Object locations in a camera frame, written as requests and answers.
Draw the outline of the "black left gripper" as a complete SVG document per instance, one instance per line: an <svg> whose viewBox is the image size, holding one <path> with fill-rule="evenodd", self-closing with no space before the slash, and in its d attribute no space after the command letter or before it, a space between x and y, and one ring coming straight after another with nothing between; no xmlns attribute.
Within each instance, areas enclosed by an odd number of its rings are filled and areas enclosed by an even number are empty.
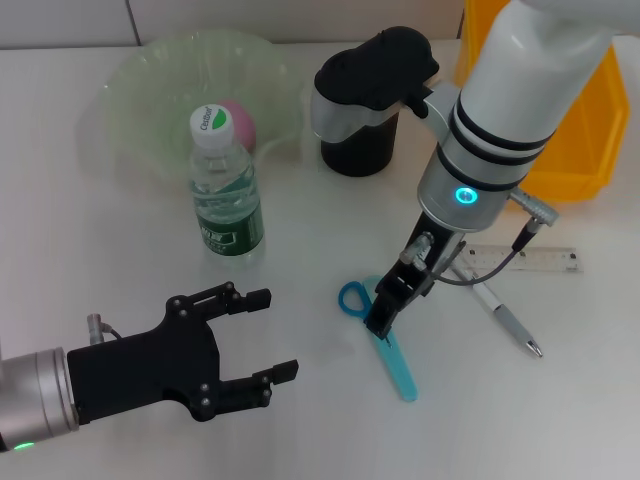
<svg viewBox="0 0 640 480"><path fill-rule="evenodd" d="M219 351L207 321L268 309L271 299L269 289L242 295L226 282L169 299L162 322L147 332L69 351L79 423L162 401L180 403L198 422L268 407L272 387L296 378L298 361L220 381Z"/></svg>

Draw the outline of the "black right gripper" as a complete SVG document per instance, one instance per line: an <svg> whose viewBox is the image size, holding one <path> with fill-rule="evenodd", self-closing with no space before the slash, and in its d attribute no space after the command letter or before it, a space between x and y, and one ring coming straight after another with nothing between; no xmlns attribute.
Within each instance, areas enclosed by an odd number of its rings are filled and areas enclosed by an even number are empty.
<svg viewBox="0 0 640 480"><path fill-rule="evenodd" d="M399 313L428 293L435 275L444 271L463 238L464 233L422 213L393 267L378 284L365 285L371 295L367 328L376 336L387 336Z"/></svg>

